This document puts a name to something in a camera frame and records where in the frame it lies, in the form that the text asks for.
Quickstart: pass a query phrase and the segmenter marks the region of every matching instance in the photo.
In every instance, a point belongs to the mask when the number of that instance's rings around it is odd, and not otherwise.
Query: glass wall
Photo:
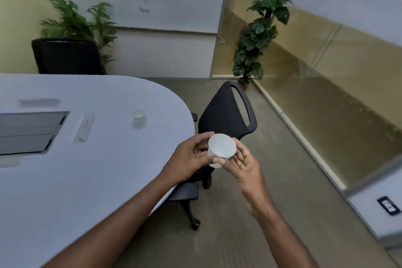
[[[252,0],[228,0],[212,75],[232,74]],[[402,152],[402,47],[296,6],[259,61],[259,85],[352,187]]]

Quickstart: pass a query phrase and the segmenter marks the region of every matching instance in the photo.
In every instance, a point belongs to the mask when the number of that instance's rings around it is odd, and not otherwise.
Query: chair caster wheel
[[[191,228],[193,230],[198,230],[200,224],[201,224],[201,221],[199,221],[198,219],[194,218],[193,222],[191,223]]]
[[[209,189],[211,187],[211,184],[212,184],[212,176],[211,175],[209,175],[206,179],[204,179],[202,181],[202,187],[204,189]]]

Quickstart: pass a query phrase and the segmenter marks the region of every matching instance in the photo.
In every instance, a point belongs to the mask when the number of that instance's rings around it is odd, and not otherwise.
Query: right hand
[[[243,143],[236,138],[233,140],[237,146],[236,154],[229,160],[214,158],[214,163],[219,162],[224,169],[234,175],[243,193],[247,208],[254,217],[257,217],[264,210],[265,205],[271,203],[272,200],[258,161]]]

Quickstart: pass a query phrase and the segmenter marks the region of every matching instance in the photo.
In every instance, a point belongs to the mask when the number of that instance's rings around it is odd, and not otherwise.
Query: white table
[[[62,103],[57,108],[17,107],[17,99],[38,98]],[[147,117],[141,130],[132,127],[138,109]],[[194,134],[185,103],[154,82],[107,75],[0,74],[0,113],[41,111],[70,114],[48,153],[0,169],[2,268],[44,264],[138,193],[178,143]],[[73,143],[87,112],[96,115],[88,141]]]

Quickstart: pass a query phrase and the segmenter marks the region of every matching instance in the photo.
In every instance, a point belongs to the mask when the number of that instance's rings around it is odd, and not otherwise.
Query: office chair
[[[249,116],[249,125],[244,123],[240,113],[232,88],[235,88],[246,107]],[[197,115],[192,113],[194,122],[197,121]],[[212,98],[207,108],[204,110],[198,122],[198,133],[214,131],[215,133],[226,134],[237,139],[254,132],[257,129],[257,119],[253,107],[243,89],[238,83],[231,81],[224,82],[218,92]],[[168,201],[179,201],[180,205],[187,214],[191,227],[197,230],[200,221],[196,219],[190,210],[190,200],[198,198],[198,183],[202,181],[204,189],[209,189],[212,184],[212,172],[214,168],[205,165],[195,172],[186,182],[179,184]]]
[[[38,38],[32,49],[41,74],[105,74],[93,40]]]

